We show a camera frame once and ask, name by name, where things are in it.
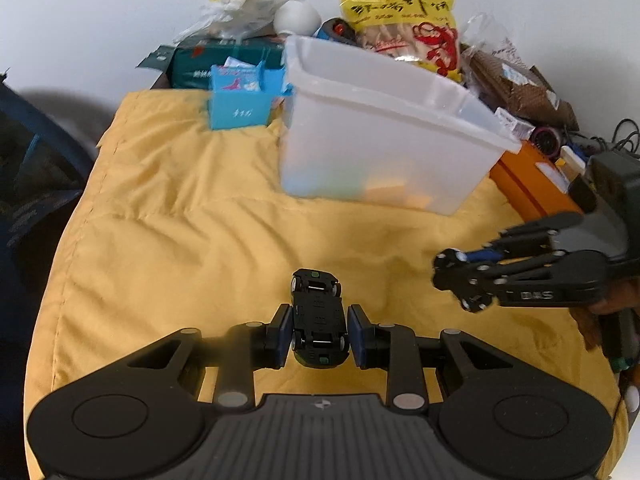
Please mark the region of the black toy car right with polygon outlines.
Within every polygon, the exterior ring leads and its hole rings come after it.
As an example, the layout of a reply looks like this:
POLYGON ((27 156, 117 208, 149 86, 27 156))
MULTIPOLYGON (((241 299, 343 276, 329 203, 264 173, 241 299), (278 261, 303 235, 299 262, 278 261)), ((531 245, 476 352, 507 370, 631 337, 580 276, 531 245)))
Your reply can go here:
POLYGON ((476 267, 465 252, 447 248, 433 260, 432 284, 441 292, 451 292, 465 312, 482 312, 491 306, 492 295, 478 284, 476 267))

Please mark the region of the dark green box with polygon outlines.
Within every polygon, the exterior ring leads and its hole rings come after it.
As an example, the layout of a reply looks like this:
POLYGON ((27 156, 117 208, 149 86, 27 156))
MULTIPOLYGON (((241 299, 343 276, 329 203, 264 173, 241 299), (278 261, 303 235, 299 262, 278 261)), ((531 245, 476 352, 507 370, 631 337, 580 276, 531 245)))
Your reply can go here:
POLYGON ((208 90, 210 69, 223 66, 227 58, 243 63, 264 63, 268 70, 282 66, 283 41, 277 37, 258 37, 236 41, 218 38, 186 38, 176 46, 157 47, 138 68, 157 70, 165 75, 169 88, 208 90))

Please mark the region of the white crumpled plastic bag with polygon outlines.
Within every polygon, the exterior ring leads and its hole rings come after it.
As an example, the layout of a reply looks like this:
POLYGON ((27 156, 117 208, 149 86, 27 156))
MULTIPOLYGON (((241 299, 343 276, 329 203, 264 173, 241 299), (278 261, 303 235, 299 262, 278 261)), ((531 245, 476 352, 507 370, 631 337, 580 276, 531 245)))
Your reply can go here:
POLYGON ((189 38, 248 39, 267 30, 290 1, 303 0, 208 0, 198 20, 179 32, 174 44, 189 38))

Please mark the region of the brown paper bag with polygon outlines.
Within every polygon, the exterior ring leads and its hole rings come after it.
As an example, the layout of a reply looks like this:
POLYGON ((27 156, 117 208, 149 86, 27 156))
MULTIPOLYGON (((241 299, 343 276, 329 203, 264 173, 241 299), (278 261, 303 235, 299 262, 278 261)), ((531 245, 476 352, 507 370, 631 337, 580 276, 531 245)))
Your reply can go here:
POLYGON ((477 84, 493 108, 534 125, 577 131, 569 102, 559 95, 536 66, 528 66, 506 28, 487 13, 479 13, 461 29, 461 59, 465 76, 477 84))

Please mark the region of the black toy car top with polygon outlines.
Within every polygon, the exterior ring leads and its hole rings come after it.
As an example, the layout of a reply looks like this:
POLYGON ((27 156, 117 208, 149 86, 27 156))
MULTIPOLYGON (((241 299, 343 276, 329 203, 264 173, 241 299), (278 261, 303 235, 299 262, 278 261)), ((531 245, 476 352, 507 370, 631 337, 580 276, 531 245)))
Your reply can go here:
POLYGON ((292 275, 292 350, 306 367, 333 368, 349 355, 342 285, 331 273, 298 269, 292 275))

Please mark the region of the orange box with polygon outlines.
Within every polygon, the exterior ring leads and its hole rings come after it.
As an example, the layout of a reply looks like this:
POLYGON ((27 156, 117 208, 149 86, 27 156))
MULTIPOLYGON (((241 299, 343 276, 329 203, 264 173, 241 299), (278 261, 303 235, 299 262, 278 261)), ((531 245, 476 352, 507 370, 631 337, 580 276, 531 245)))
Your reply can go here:
POLYGON ((524 142, 518 154, 505 151, 489 171, 489 177, 524 221, 537 220, 563 211, 582 214, 574 200, 544 174, 544 167, 552 170, 558 177, 561 175, 533 144, 524 142))

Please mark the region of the white plastic bin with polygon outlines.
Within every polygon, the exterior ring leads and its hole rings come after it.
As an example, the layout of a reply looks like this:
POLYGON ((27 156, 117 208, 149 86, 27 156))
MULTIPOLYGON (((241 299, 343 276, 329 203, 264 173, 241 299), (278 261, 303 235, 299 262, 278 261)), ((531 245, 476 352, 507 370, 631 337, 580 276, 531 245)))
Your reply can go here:
POLYGON ((450 216, 500 157, 517 153, 494 113, 461 84, 316 38, 285 41, 282 190, 450 216))

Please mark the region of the yellow snack bag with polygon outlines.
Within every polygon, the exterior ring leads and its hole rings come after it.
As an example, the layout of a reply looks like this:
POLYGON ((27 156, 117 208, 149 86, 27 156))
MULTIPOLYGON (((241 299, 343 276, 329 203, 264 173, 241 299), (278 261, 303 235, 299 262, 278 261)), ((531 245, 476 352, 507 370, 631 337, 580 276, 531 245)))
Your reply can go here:
POLYGON ((338 0, 360 48, 459 82, 454 0, 338 0))

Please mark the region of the black toy car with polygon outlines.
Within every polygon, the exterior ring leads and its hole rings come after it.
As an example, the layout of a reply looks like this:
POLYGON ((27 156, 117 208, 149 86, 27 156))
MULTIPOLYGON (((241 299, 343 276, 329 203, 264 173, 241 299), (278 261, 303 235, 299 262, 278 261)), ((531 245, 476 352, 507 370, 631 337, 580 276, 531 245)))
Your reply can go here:
POLYGON ((476 267, 465 252, 447 248, 433 260, 432 284, 441 292, 451 292, 465 312, 482 312, 491 306, 492 295, 478 284, 476 267))
POLYGON ((292 275, 292 350, 306 367, 333 368, 349 355, 342 285, 331 273, 298 269, 292 275))

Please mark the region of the yellow cloth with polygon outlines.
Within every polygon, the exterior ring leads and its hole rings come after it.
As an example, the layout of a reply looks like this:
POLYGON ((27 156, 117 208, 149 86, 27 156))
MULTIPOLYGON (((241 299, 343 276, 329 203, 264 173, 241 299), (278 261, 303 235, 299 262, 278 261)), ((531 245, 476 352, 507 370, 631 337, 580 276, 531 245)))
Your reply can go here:
POLYGON ((472 250, 520 215, 494 181, 452 216, 281 191, 282 125, 213 131, 201 91, 122 101, 56 250, 26 365, 24 407, 179 328, 218 336, 268 321, 292 274, 334 274, 344 304, 434 337, 463 330, 595 396, 615 429, 599 470, 623 455, 616 378, 563 309, 463 311, 434 289, 434 255, 472 250))

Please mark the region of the dark red round object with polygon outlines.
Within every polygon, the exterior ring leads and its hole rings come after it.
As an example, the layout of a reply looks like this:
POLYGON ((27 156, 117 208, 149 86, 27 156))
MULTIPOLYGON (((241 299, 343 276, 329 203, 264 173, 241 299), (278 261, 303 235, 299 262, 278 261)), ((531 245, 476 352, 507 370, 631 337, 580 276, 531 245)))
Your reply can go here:
POLYGON ((318 39, 338 42, 339 44, 348 44, 357 47, 357 35, 352 26, 350 26, 342 18, 330 18, 323 22, 318 30, 314 33, 318 39))

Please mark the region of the dark blue bag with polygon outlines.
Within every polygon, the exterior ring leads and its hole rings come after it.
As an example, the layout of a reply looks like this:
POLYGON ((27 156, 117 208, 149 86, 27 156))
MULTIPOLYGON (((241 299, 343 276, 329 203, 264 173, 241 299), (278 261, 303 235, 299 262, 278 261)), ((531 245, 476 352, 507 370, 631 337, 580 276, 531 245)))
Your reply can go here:
POLYGON ((41 110, 1 86, 1 477, 27 477, 26 361, 43 289, 93 159, 41 110))

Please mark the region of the white round ball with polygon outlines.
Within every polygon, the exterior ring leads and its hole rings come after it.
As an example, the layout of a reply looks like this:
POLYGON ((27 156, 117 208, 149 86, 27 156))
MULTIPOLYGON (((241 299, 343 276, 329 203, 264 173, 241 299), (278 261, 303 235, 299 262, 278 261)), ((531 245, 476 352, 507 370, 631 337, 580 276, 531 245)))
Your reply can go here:
POLYGON ((320 26, 320 14, 307 1, 290 0, 273 18, 274 31, 282 36, 312 36, 320 26))

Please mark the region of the light blue small carton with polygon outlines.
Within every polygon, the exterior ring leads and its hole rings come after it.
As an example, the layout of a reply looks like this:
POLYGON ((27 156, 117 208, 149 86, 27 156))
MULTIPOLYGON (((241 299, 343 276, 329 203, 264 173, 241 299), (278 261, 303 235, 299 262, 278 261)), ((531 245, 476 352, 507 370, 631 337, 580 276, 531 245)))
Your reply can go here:
POLYGON ((209 76, 208 123, 212 130, 264 126, 291 92, 286 68, 267 68, 228 58, 209 76))

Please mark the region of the white label box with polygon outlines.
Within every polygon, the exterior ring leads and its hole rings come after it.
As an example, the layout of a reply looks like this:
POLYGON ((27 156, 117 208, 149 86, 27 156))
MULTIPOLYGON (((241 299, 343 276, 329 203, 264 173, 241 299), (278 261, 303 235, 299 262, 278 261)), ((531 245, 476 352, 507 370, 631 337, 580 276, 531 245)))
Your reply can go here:
POLYGON ((495 116, 500 120, 503 127, 508 130, 514 138, 527 141, 535 130, 535 127, 526 120, 518 118, 509 113, 505 108, 497 107, 495 116))

